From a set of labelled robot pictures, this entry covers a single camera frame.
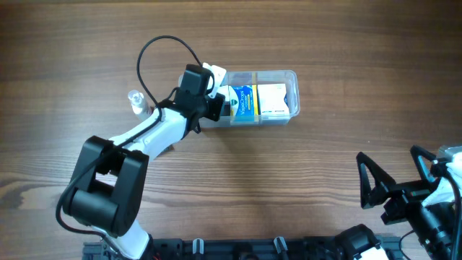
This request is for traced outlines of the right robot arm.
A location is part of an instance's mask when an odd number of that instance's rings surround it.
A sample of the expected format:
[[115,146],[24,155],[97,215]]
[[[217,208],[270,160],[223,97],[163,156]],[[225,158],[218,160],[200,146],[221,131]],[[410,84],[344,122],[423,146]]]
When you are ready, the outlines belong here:
[[381,205],[386,225],[408,222],[431,259],[461,258],[461,148],[410,149],[419,180],[397,183],[365,153],[356,156],[363,209]]

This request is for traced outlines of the clear plastic container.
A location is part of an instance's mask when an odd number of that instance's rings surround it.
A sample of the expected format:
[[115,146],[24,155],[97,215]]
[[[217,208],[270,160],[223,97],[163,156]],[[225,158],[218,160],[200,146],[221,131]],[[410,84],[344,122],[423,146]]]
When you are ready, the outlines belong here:
[[225,106],[218,121],[200,120],[204,128],[285,125],[300,112],[292,70],[229,71],[218,93],[225,96]]

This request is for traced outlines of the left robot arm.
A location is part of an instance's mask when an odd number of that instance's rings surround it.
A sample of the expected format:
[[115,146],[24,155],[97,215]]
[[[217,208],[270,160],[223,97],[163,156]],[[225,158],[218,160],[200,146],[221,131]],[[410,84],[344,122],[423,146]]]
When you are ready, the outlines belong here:
[[112,139],[90,137],[83,145],[69,185],[56,207],[84,225],[83,234],[98,235],[109,259],[154,259],[152,237],[139,224],[148,164],[199,121],[218,121],[225,97],[217,92],[225,69],[189,64],[179,87],[157,104],[152,115]]

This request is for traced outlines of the white green Panadol box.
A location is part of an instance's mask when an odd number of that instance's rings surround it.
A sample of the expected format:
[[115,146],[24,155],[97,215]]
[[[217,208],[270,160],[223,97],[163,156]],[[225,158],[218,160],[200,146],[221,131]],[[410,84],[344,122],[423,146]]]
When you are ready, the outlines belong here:
[[217,93],[225,97],[225,104],[230,104],[230,91],[228,85],[220,86]]

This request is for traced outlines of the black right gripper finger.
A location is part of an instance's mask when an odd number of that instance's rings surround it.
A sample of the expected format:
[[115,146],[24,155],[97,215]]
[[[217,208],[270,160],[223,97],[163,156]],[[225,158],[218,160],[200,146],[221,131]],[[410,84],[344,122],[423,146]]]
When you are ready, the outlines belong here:
[[369,209],[383,204],[389,197],[395,180],[365,153],[356,156],[360,182],[361,208]]
[[436,159],[436,155],[418,145],[413,145],[410,149],[410,153],[414,164],[417,167],[420,178],[423,181],[434,183],[437,179],[431,174],[430,169],[425,164],[425,161],[432,163]]

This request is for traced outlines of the blue VapoDrops box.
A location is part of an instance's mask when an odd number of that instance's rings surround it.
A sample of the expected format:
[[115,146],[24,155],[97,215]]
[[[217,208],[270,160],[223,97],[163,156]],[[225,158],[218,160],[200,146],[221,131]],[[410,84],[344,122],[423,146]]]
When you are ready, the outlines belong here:
[[257,121],[258,90],[255,84],[228,87],[230,115],[237,121]]

